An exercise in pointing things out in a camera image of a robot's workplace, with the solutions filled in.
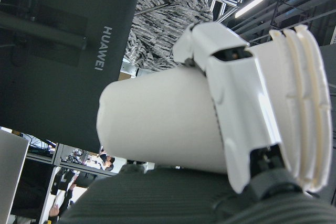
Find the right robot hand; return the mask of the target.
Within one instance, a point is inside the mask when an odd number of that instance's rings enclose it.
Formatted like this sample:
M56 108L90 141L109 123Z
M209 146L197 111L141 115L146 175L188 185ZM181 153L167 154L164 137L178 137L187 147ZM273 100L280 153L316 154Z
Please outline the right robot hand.
M188 26L180 67L109 84L97 133L136 165L92 183L61 223L335 223L313 196L333 129L320 48L306 25L251 46L219 23Z

